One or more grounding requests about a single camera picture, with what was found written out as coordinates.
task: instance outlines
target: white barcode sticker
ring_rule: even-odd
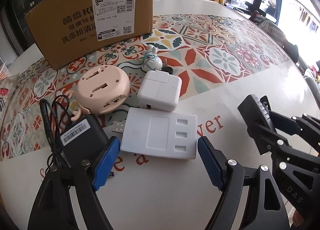
[[[92,0],[98,41],[134,33],[135,0]]]
[[[60,136],[63,146],[66,146],[70,141],[72,141],[88,129],[90,129],[90,124],[88,123],[87,119],[79,122],[77,125]]]

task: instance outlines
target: black cable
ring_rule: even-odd
[[[64,107],[61,102],[58,101],[59,98],[64,98],[67,102],[67,106]],[[59,136],[61,133],[64,133],[69,129],[71,126],[71,117],[73,115],[68,113],[70,101],[68,96],[66,95],[59,95],[57,96],[52,104],[50,105],[50,102],[47,99],[41,99],[40,100],[40,111],[42,115],[42,119],[44,122],[44,131],[48,139],[48,143],[51,148],[52,154],[49,155],[47,159],[47,168],[45,170],[45,174],[48,172],[49,168],[53,165],[59,167],[59,168],[67,168],[69,167],[65,159],[62,157],[62,146],[59,141]],[[58,115],[58,106],[63,110],[63,112],[60,115]],[[68,116],[67,125],[65,126],[63,132],[60,132],[60,127],[63,119],[65,116]]]

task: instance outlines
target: rabbit figurine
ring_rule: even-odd
[[[157,56],[157,48],[153,45],[147,46],[147,51],[143,53],[142,58],[142,70],[145,72],[151,71],[151,70],[161,70],[162,68],[162,61]]]

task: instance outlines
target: white tabletop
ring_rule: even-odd
[[[206,0],[154,0],[154,15],[197,13],[245,19],[237,12]],[[317,116],[318,107],[302,75],[287,61],[232,83],[179,101],[176,112],[196,114],[198,131],[215,148],[243,166],[272,167],[270,154],[260,156],[237,106],[248,94],[268,96],[274,111],[288,117],[307,113]],[[222,127],[206,129],[208,121],[220,116]],[[106,127],[108,136],[111,128]],[[309,153],[311,147],[297,136],[288,136],[296,149]],[[0,162],[0,192],[7,212],[17,226],[27,229],[29,214],[41,184],[40,169],[46,167],[49,147]],[[123,161],[114,178],[97,195],[115,230],[204,229],[221,192],[214,187],[197,154],[195,160],[176,160],[121,153]],[[71,199],[80,229],[86,229],[76,193]],[[243,196],[235,225],[240,224],[246,197]]]

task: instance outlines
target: floral tile pattern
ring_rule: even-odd
[[[214,15],[154,16],[152,34],[126,39],[78,58],[55,71],[45,59],[20,74],[18,87],[0,131],[0,160],[20,156],[48,145],[39,101],[49,102],[74,90],[90,68],[115,65],[130,80],[130,93],[113,112],[98,116],[105,127],[125,120],[130,107],[138,107],[137,93],[145,76],[142,53],[147,45],[182,79],[180,100],[288,61],[288,56],[257,26],[247,20]],[[76,100],[69,110],[77,109]]]

